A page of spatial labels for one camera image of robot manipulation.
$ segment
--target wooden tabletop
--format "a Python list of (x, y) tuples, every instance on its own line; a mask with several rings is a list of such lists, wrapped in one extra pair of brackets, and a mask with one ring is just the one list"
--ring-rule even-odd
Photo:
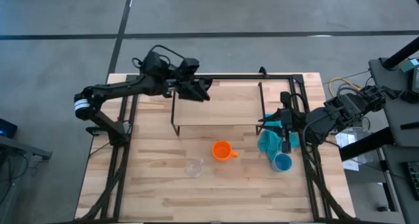
[[(321, 107), (326, 99), (319, 73), (302, 74), (310, 109)], [(111, 74), (108, 82), (121, 82), (125, 78), (126, 74)], [(288, 81), (220, 80), (213, 85), (255, 88), (259, 81), (263, 83), (266, 113), (273, 113), (282, 106), (279, 95), (289, 90)], [(109, 100), (102, 111), (116, 120), (120, 102), (121, 99)], [(259, 152), (254, 126), (182, 126), (177, 137), (170, 124), (171, 109), (171, 99), (139, 97), (119, 221), (313, 220), (299, 148), (290, 154), (293, 159), (290, 171), (274, 172), (266, 154)], [(217, 140), (229, 141), (239, 157), (215, 162), (211, 147)], [(107, 142), (107, 136), (96, 137), (92, 151)], [(327, 188), (345, 211), (354, 216), (338, 149), (325, 143), (319, 151)], [(88, 161), (76, 217), (83, 216), (103, 191), (110, 158), (111, 146), (107, 146)], [(190, 177), (185, 167), (200, 159), (204, 160), (201, 175)], [(316, 196), (321, 204), (318, 190)]]

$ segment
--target teal towel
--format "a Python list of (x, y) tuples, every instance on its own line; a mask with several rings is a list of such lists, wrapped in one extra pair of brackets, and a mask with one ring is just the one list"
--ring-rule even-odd
[[(267, 126), (279, 126), (282, 128), (281, 121), (266, 122)], [(300, 145), (299, 138), (295, 133), (289, 135), (291, 148), (296, 148)], [(267, 152), (269, 160), (273, 160), (278, 151), (282, 150), (282, 138), (275, 132), (264, 130), (259, 138), (258, 147), (261, 152)]]

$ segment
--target gray floor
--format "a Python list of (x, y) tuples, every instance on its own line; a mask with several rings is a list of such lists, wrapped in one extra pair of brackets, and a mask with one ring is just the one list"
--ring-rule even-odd
[[(117, 33), (125, 0), (0, 0), (0, 35)], [(133, 0), (126, 33), (224, 31), (385, 31), (419, 29), (415, 0)], [(323, 81), (365, 71), (413, 36), (124, 40), (117, 73), (155, 44), (201, 61), (200, 72), (320, 72)], [(0, 41), (0, 118), (17, 138), (54, 151), (25, 176), (13, 223), (69, 221), (81, 188), (91, 137), (75, 118), (73, 95), (106, 79), (115, 40)], [(350, 80), (364, 85), (368, 73)], [(372, 131), (386, 126), (369, 114)], [(380, 217), (380, 187), (349, 181), (358, 217)]]

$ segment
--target orange cup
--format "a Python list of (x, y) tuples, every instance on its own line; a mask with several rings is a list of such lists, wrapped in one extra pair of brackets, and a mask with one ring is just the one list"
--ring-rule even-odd
[(227, 141), (217, 141), (212, 146), (212, 155), (219, 162), (225, 162), (230, 157), (237, 158), (238, 153), (231, 149)]

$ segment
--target blue mug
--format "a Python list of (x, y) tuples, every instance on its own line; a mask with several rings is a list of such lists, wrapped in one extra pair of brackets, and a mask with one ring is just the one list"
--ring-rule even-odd
[(279, 153), (272, 160), (272, 169), (277, 172), (288, 171), (293, 166), (293, 160), (284, 153)]

